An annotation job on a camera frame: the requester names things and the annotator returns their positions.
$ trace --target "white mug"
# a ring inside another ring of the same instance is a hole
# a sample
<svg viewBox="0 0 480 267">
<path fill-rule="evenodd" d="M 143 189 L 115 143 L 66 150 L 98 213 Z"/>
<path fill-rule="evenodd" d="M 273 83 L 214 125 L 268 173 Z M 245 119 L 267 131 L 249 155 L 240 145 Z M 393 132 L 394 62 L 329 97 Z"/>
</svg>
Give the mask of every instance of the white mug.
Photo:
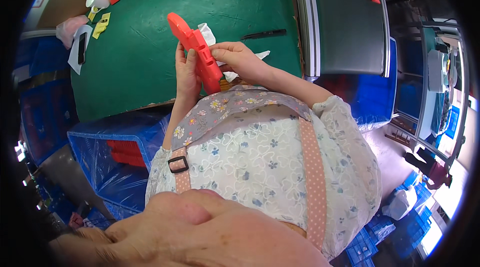
<svg viewBox="0 0 480 267">
<path fill-rule="evenodd" d="M 110 0 L 87 0 L 85 2 L 85 6 L 91 7 L 91 11 L 93 14 L 96 14 L 102 9 L 105 9 L 110 6 Z"/>
</svg>

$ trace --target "smartphone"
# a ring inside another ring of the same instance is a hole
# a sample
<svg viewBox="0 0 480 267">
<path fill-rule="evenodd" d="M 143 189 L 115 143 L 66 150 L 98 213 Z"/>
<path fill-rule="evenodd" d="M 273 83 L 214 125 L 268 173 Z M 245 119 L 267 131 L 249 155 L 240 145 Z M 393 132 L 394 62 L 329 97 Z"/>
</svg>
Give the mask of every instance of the smartphone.
<svg viewBox="0 0 480 267">
<path fill-rule="evenodd" d="M 78 44 L 78 64 L 79 65 L 85 62 L 86 43 L 87 43 L 87 33 L 84 32 L 80 35 L 80 41 Z"/>
</svg>

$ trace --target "apron strap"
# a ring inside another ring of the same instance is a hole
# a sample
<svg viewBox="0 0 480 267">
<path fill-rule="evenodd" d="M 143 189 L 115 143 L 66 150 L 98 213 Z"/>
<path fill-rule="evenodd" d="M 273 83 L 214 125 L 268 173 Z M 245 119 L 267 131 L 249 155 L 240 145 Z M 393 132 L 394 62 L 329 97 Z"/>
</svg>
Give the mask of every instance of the apron strap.
<svg viewBox="0 0 480 267">
<path fill-rule="evenodd" d="M 303 151 L 303 168 L 307 185 L 307 239 L 321 250 L 326 227 L 325 173 L 321 161 L 320 147 L 311 122 L 299 118 L 300 138 Z M 170 171 L 175 174 L 177 193 L 191 189 L 188 172 L 187 148 L 182 147 L 172 153 L 169 160 Z"/>
</svg>

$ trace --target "black buckle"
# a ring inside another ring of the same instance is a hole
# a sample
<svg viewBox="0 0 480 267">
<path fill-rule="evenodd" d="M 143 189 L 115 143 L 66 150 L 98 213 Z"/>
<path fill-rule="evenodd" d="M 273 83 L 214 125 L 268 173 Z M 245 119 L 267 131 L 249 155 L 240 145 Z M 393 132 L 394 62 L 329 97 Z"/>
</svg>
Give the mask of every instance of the black buckle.
<svg viewBox="0 0 480 267">
<path fill-rule="evenodd" d="M 172 170 L 172 168 L 170 168 L 170 163 L 172 162 L 176 162 L 176 161 L 180 161 L 180 160 L 183 160 L 183 163 L 185 164 L 185 167 L 184 168 L 181 168 L 181 169 L 177 169 L 177 170 Z M 175 173 L 181 173 L 183 171 L 187 171 L 188 170 L 188 163 L 187 163 L 187 158 L 185 156 L 177 156 L 175 158 L 172 158 L 168 161 L 168 164 L 169 164 L 169 169 L 170 169 L 170 172 L 172 172 L 173 174 Z"/>
</svg>

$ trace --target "green work table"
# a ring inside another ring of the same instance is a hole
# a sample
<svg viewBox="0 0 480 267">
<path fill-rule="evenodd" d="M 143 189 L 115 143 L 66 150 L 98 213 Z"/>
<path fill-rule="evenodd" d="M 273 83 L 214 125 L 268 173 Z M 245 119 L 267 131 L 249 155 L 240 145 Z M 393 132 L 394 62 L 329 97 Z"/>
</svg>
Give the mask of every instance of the green work table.
<svg viewBox="0 0 480 267">
<path fill-rule="evenodd" d="M 166 20 L 170 12 L 192 29 L 207 23 L 217 42 L 286 29 L 285 36 L 245 44 L 255 53 L 270 50 L 268 64 L 302 76 L 292 0 L 120 0 L 94 21 L 107 12 L 108 27 L 98 40 L 90 39 L 80 76 L 71 71 L 82 122 L 175 98 L 177 39 Z"/>
</svg>

